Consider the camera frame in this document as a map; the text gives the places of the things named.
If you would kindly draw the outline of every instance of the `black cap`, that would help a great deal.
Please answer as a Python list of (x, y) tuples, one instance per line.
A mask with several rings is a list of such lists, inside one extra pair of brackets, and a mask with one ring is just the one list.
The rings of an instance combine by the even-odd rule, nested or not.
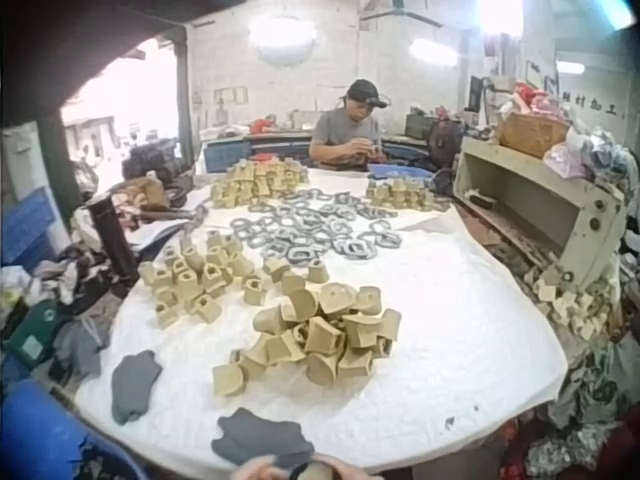
[(356, 102), (364, 102), (372, 107), (385, 108), (387, 104), (380, 100), (378, 89), (369, 80), (360, 78), (353, 82), (347, 90), (347, 97)]

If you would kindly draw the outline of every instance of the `fan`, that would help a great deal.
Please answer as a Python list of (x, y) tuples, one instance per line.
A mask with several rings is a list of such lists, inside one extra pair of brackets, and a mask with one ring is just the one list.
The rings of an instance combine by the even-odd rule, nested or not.
[(419, 22), (426, 23), (436, 28), (442, 27), (441, 23), (431, 20), (430, 18), (423, 17), (422, 15), (418, 15), (417, 13), (407, 12), (404, 9), (404, 0), (393, 0), (393, 10), (390, 10), (388, 12), (376, 13), (373, 15), (367, 15), (366, 17), (360, 18), (360, 20), (366, 22), (367, 20), (374, 20), (376, 18), (390, 16), (413, 18), (414, 20), (418, 20)]

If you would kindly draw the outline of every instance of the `gray t-shirt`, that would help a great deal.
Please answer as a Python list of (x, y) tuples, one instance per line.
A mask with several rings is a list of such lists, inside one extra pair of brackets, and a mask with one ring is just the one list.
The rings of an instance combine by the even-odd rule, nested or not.
[(313, 131), (313, 141), (323, 145), (344, 145), (356, 137), (368, 138), (375, 145), (380, 137), (378, 121), (368, 116), (356, 123), (349, 118), (344, 107), (324, 112)]
[[(344, 145), (354, 138), (368, 138), (374, 145), (380, 138), (380, 128), (378, 121), (372, 116), (368, 116), (362, 122), (356, 123), (349, 118), (344, 107), (336, 108), (324, 112), (316, 128), (313, 131), (312, 142), (322, 145), (337, 146)], [(358, 158), (344, 158), (340, 162), (331, 164), (320, 164), (321, 168), (330, 170), (361, 170), (366, 171), (366, 162)]]

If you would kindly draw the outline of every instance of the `ceiling light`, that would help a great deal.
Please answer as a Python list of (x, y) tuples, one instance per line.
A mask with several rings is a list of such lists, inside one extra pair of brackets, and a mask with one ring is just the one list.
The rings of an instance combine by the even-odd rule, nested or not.
[(458, 52), (423, 38), (416, 38), (409, 47), (411, 55), (435, 65), (454, 67), (458, 63)]
[(251, 24), (249, 41), (260, 47), (283, 48), (306, 45), (316, 39), (312, 22), (293, 17), (260, 18)]
[(636, 23), (635, 15), (625, 0), (600, 0), (600, 6), (614, 30)]
[(582, 75), (584, 73), (584, 65), (573, 62), (556, 62), (558, 72), (569, 73), (572, 75)]
[(478, 17), (485, 33), (522, 36), (522, 0), (478, 0)]

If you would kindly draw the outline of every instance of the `dark gray material piece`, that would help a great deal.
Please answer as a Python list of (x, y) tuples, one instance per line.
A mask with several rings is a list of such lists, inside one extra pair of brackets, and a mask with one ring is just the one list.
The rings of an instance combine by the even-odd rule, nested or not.
[(221, 417), (218, 425), (224, 435), (213, 440), (211, 448), (236, 465), (261, 455), (275, 455), (278, 467), (291, 469), (308, 462), (315, 451), (302, 435), (300, 424), (265, 420), (245, 408)]
[[(87, 322), (89, 327), (83, 325), (80, 320), (64, 325), (53, 342), (56, 358), (65, 368), (72, 367), (80, 380), (89, 376), (100, 376), (100, 351), (109, 346), (111, 323), (93, 320)], [(87, 328), (93, 329), (97, 340)]]
[(151, 350), (127, 355), (113, 371), (111, 415), (119, 425), (137, 420), (149, 410), (151, 388), (162, 372), (154, 357)]

